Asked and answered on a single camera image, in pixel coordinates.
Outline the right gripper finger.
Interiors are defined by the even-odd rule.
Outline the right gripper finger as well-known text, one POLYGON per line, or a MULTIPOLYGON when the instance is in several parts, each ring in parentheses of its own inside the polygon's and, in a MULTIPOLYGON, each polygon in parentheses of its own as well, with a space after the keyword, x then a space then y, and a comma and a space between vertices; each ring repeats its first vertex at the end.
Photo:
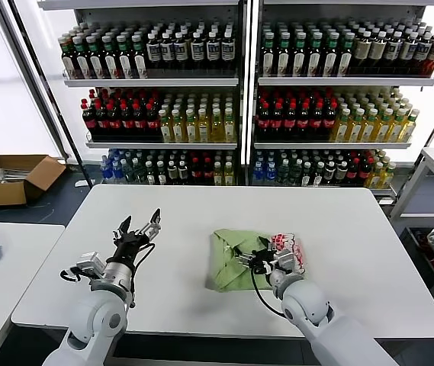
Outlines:
POLYGON ((275 255, 277 253, 277 249, 274 247, 270 239, 263 236, 259 236, 258 239, 263 245, 263 249, 259 250, 260 255, 275 255))
POLYGON ((246 268, 254 268, 256 266, 256 255, 242 252, 240 249, 234 249, 234 257, 237 261, 246 268))

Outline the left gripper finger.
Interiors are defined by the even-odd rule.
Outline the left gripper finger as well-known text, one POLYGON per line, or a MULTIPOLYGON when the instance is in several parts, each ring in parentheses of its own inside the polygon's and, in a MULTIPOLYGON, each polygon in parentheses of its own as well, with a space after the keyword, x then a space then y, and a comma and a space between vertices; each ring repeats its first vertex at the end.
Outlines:
POLYGON ((149 222, 139 231, 140 235, 146 236, 148 239, 155 239, 161 230, 161 210, 157 208, 151 216, 149 222))
POLYGON ((127 238, 130 223, 131 215, 129 215, 124 221, 122 221, 118 229, 115 231, 116 240, 125 240, 127 238))

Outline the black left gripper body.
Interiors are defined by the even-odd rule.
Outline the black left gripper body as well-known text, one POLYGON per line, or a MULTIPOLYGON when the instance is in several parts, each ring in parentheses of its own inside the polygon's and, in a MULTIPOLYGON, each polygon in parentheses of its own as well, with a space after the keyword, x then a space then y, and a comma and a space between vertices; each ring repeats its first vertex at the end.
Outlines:
POLYGON ((114 238, 116 250, 112 255, 112 261, 134 266, 137 254, 148 248, 150 245, 149 237, 146 234, 136 234, 135 232, 122 233, 114 238))

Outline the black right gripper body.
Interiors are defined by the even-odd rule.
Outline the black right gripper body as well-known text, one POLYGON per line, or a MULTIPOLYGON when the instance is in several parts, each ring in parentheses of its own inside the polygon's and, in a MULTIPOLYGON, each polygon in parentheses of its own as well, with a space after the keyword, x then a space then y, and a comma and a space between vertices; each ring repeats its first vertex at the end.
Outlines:
POLYGON ((277 268, 277 250, 261 249, 252 251, 252 274, 270 275, 277 268))

